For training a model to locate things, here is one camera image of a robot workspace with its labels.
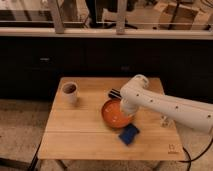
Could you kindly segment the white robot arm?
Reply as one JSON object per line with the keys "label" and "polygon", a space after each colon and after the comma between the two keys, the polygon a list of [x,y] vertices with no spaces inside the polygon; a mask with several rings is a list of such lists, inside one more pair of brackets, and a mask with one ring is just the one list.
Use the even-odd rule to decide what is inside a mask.
{"label": "white robot arm", "polygon": [[121,87],[120,105],[126,115],[147,107],[190,128],[213,135],[213,104],[155,93],[147,89],[148,85],[148,78],[138,74]]}

